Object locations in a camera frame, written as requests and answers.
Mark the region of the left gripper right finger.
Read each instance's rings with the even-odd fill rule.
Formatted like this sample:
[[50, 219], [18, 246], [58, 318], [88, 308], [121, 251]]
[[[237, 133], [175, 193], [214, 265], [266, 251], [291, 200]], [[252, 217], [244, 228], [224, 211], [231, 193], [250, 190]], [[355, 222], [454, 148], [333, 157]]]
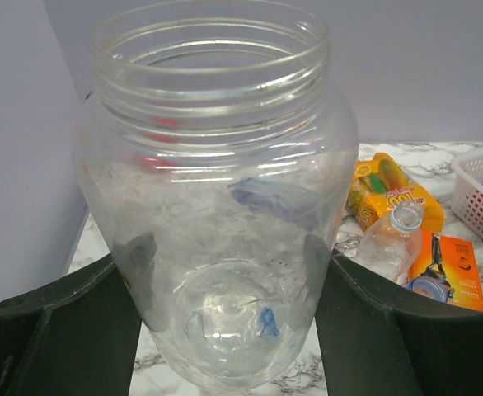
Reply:
[[329, 395], [483, 395], [483, 313], [332, 253], [316, 311]]

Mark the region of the clear wide-mouth plastic jar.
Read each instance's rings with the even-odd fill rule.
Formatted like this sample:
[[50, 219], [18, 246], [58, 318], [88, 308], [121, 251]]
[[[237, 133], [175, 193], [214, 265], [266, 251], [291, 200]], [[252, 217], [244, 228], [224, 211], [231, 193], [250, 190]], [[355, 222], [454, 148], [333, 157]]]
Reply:
[[103, 21], [90, 50], [78, 184], [158, 351], [209, 392], [270, 382], [309, 333], [359, 151], [326, 23], [158, 2]]

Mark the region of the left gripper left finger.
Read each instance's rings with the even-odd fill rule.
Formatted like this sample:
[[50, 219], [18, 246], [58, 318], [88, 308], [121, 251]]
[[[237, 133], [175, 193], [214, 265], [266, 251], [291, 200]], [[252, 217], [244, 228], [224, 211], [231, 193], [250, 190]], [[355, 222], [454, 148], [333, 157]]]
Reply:
[[0, 395], [126, 395], [141, 318], [110, 255], [0, 303]]

